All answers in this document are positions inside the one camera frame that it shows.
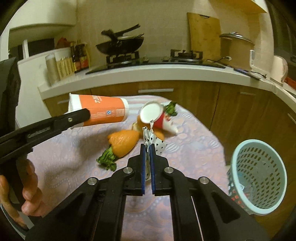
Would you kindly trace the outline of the person's left hand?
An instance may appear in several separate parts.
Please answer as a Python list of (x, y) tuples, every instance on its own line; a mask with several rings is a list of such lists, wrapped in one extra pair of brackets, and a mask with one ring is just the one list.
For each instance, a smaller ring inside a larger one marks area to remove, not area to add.
[[(17, 160), (16, 164), (23, 184), (22, 195), (25, 199), (21, 208), (22, 213), (26, 216), (35, 217), (47, 215), (49, 207), (43, 202), (43, 193), (38, 187), (38, 177), (35, 173), (34, 164), (27, 158)], [(28, 226), (18, 211), (12, 206), (9, 193), (10, 185), (6, 177), (1, 175), (1, 204), (12, 220), (26, 230)]]

